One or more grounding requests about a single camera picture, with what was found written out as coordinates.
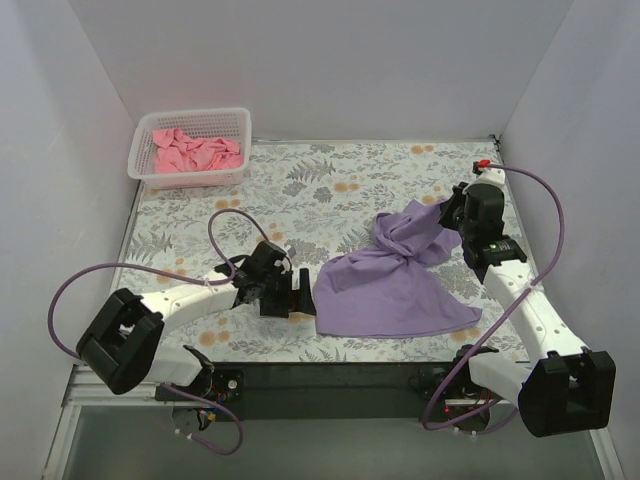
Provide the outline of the purple t shirt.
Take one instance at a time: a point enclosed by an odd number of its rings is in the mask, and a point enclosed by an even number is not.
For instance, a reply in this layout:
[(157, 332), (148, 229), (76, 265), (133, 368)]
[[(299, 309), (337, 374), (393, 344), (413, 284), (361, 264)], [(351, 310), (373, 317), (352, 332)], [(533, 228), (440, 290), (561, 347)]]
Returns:
[(411, 201), (380, 213), (372, 245), (335, 257), (318, 272), (313, 300), (316, 332), (348, 338), (403, 339), (476, 325), (482, 310), (458, 301), (428, 271), (461, 243), (439, 223), (440, 205)]

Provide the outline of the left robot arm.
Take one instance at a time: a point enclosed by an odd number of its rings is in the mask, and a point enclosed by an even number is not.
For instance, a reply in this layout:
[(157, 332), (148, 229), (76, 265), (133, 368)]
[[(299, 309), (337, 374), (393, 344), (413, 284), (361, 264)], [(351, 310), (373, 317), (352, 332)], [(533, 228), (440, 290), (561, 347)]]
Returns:
[(164, 347), (163, 337), (213, 313), (256, 303), (262, 317), (313, 315), (310, 273), (287, 252), (262, 241), (249, 255), (216, 266), (203, 278), (144, 294), (112, 293), (76, 346), (79, 358), (116, 395), (143, 382), (169, 383), (193, 400), (211, 395), (215, 366), (196, 348)]

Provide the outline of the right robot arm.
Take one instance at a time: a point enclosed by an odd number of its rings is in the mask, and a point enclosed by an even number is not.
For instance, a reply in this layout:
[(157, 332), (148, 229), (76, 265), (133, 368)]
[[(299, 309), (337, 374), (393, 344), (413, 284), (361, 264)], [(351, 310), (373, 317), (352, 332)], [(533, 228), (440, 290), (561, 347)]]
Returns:
[(442, 206), (439, 223), (460, 235), (465, 262), (503, 307), (531, 365), (477, 343), (455, 360), (443, 382), (464, 397), (488, 389), (509, 401), (536, 437), (602, 429), (610, 417), (614, 360), (591, 350), (538, 289), (526, 254), (503, 232), (503, 212), (500, 187), (461, 183)]

